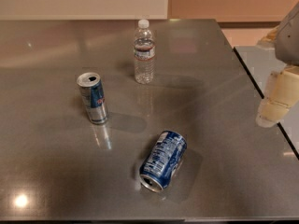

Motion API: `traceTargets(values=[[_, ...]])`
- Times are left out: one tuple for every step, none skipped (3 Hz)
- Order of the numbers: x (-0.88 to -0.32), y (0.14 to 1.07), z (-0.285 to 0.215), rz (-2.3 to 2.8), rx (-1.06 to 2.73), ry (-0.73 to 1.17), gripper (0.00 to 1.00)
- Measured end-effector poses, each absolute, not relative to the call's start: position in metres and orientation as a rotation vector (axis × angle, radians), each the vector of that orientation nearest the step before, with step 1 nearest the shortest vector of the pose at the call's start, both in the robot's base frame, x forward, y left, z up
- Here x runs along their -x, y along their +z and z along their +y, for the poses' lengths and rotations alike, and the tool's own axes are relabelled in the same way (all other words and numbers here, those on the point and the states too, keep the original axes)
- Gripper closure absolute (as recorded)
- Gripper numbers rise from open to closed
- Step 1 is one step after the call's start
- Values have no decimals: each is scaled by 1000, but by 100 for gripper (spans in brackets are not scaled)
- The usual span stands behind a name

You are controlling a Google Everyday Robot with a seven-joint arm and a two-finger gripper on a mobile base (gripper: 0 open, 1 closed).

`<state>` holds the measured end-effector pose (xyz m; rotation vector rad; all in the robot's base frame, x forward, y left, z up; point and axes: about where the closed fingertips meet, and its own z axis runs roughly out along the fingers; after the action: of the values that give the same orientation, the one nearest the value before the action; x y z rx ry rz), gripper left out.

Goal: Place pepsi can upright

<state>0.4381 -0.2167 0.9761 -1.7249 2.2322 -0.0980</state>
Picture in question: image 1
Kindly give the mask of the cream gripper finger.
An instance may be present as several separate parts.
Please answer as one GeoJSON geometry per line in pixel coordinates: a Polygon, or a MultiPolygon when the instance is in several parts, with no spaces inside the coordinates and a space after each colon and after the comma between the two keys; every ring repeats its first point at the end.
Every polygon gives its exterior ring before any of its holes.
{"type": "Polygon", "coordinates": [[[286,65],[280,72],[273,71],[267,79],[256,122],[264,128],[283,120],[299,102],[299,66],[286,65]]]}

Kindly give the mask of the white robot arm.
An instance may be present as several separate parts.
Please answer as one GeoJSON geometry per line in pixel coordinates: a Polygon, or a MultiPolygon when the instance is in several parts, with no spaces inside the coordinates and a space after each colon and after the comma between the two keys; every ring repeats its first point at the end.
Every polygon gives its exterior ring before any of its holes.
{"type": "Polygon", "coordinates": [[[279,123],[299,101],[299,3],[257,46],[273,49],[276,58],[286,64],[268,77],[258,108],[256,122],[268,128],[279,123]]]}

